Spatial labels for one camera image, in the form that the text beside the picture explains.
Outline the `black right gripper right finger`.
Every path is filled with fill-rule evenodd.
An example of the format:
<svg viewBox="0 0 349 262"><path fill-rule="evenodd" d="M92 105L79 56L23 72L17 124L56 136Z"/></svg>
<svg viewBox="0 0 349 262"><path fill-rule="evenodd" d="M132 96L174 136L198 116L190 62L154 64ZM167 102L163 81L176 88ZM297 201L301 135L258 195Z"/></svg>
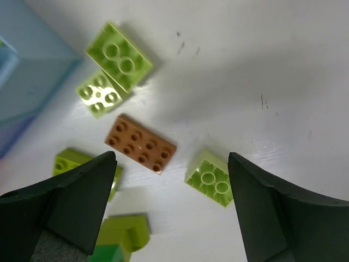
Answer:
<svg viewBox="0 0 349 262"><path fill-rule="evenodd" d="M297 186L235 152L228 174L248 261L348 261L348 201Z"/></svg>

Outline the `green lego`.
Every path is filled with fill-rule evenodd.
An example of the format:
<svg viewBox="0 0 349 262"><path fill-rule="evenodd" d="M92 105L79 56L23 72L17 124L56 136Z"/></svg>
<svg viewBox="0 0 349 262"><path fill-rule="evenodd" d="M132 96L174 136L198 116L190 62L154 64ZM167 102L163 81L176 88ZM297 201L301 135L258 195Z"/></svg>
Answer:
<svg viewBox="0 0 349 262"><path fill-rule="evenodd" d="M150 241L146 214L114 216L103 221L93 254L88 261L129 261Z"/></svg>

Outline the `lime 2x4 lego plate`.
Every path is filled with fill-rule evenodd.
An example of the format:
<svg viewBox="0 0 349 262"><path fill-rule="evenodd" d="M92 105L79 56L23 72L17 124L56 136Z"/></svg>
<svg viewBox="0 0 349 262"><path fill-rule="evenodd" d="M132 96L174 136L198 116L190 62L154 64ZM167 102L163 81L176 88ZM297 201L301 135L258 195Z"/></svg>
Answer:
<svg viewBox="0 0 349 262"><path fill-rule="evenodd" d="M57 176L73 168L76 168L79 165L90 161L91 159L93 159L93 157L89 155L76 151L72 148L66 148L56 155L55 163L53 165L52 176ZM117 166L115 171L115 176L113 179L113 184L110 190L108 202L112 201L116 191L118 190L123 173L124 173L123 167Z"/></svg>

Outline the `pale lime small lego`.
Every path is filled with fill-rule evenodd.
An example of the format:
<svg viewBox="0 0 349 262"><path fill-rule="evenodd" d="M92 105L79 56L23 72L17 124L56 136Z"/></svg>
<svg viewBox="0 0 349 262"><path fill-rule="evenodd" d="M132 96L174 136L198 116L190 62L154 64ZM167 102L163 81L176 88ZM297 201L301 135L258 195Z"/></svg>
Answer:
<svg viewBox="0 0 349 262"><path fill-rule="evenodd" d="M223 207L233 202L227 163L207 150L191 160L184 182Z"/></svg>

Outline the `orange 2x4 lego plate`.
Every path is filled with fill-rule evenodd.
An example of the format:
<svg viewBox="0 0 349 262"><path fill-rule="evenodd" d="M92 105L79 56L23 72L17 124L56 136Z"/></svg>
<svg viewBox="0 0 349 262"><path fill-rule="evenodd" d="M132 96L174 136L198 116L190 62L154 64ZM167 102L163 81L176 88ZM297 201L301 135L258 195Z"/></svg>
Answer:
<svg viewBox="0 0 349 262"><path fill-rule="evenodd" d="M108 133L105 144L161 174L177 146L153 133L126 114L120 114Z"/></svg>

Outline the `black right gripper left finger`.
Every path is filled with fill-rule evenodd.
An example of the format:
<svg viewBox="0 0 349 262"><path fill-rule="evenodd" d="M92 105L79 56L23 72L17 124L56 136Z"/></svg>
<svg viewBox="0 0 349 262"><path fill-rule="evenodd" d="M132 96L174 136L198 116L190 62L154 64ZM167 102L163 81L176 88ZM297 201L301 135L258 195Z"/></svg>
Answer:
<svg viewBox="0 0 349 262"><path fill-rule="evenodd" d="M86 260L115 176L115 153L1 195L1 261Z"/></svg>

